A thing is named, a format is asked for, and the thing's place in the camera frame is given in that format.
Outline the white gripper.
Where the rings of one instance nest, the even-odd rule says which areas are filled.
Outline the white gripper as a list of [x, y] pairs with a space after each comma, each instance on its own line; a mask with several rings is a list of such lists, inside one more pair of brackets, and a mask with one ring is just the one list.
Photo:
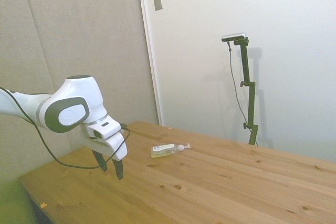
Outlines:
[[98, 166], [106, 172], [108, 167], [103, 155], [112, 156], [116, 176], [121, 180], [124, 175], [122, 159], [128, 153], [121, 125], [119, 123], [80, 124], [80, 128], [84, 135], [84, 145], [92, 149]]

